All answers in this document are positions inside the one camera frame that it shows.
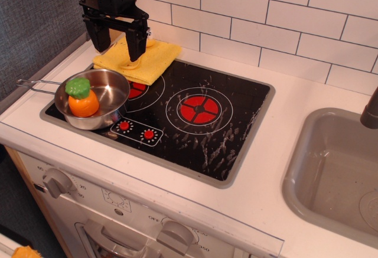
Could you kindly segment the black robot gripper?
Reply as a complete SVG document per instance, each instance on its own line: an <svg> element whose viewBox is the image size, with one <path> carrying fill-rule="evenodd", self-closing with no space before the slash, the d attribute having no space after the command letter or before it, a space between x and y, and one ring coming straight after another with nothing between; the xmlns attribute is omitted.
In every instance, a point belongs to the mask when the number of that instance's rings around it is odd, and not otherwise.
<svg viewBox="0 0 378 258"><path fill-rule="evenodd" d="M146 50L149 15L136 6L136 0L81 0L83 21L95 49L102 53L110 44L109 28L126 30L131 61Z"/></svg>

